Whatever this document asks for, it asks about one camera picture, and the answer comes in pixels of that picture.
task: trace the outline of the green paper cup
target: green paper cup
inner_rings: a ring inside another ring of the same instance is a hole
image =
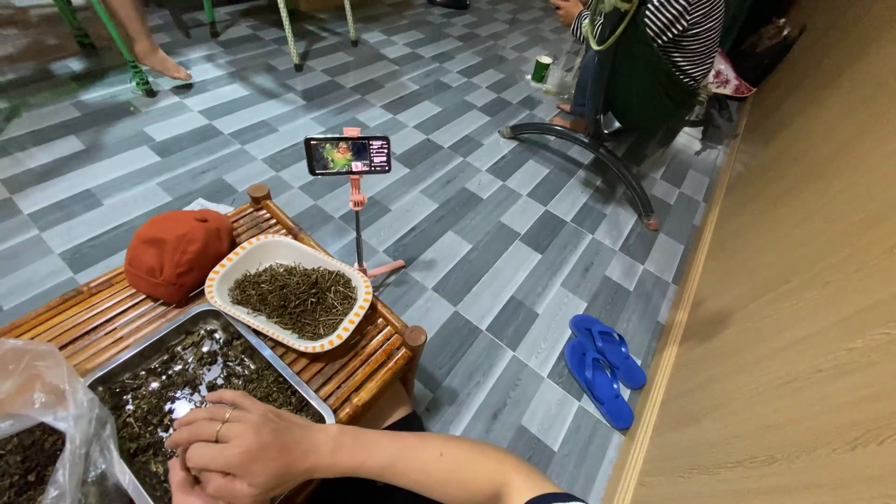
[[[535,68],[532,70],[532,81],[534,83],[543,83],[547,69],[551,67],[554,60],[550,56],[539,56],[535,58]]]

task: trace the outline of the white plate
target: white plate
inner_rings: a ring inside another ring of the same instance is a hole
[[[249,311],[230,301],[228,289],[239,275],[254,271],[259,267],[273,264],[299,264],[306,268],[324,267],[343,272],[349,276],[358,289],[358,301],[354,309],[342,321],[336,331],[320,341],[309,341],[299,338],[295,333],[274,325],[261,315],[249,315]],[[345,265],[313,248],[306,247],[292,238],[280,235],[265,234],[249,239],[246,243],[225,257],[209,274],[205,282],[205,297],[218,309],[228,315],[245,322],[253,329],[295,348],[301,352],[324,352],[345,341],[351,331],[358,325],[370,301],[373,289],[370,281],[358,270]]]

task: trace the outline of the wooden wall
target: wooden wall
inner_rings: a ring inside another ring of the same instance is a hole
[[[794,17],[809,30],[754,97],[638,504],[896,501],[896,0]]]

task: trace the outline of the bamboo table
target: bamboo table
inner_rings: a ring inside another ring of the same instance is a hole
[[[271,200],[268,187],[255,184],[248,193],[251,203],[228,214],[237,244],[272,233],[327,253]],[[148,298],[119,267],[0,328],[0,337],[50,342],[84,376],[202,302],[201,291],[181,307]],[[426,331],[408,327],[374,297],[350,339],[333,350],[302,353],[272,339],[267,344],[333,409],[337,422],[352,423],[392,379],[413,393]]]

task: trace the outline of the bare foot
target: bare foot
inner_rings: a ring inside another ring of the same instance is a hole
[[[585,133],[585,121],[583,121],[582,119],[576,118],[576,119],[573,119],[570,121],[570,120],[563,119],[561,117],[554,117],[551,119],[550,122],[552,125],[568,127],[570,129],[572,129],[573,131],[577,131],[579,133]]]
[[[156,72],[160,72],[172,79],[189,81],[193,78],[184,67],[178,65],[177,62],[171,59],[171,56],[165,54],[165,51],[159,46],[155,46],[154,48],[138,48],[135,46],[134,55],[137,57],[138,63],[147,65]]]

